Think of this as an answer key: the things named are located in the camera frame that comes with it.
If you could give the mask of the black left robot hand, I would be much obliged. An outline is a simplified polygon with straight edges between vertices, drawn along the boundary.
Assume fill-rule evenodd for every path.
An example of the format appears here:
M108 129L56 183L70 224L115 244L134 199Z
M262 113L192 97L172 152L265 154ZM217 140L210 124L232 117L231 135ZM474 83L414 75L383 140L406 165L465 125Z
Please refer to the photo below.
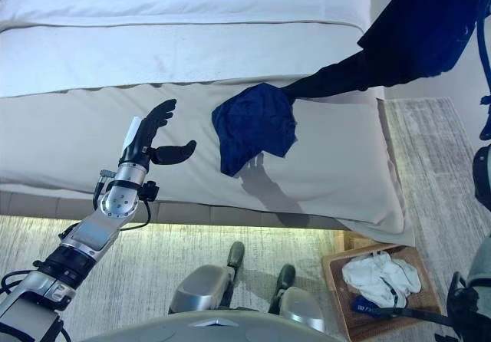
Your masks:
M196 148L196 141L191 140L184 146L152 147L153 139L159 128L167 125L176 107L176 99L165 100L154 107L142 120L137 131L124 148L119 164L131 163L149 170L150 163L155 165L175 165L189 159Z

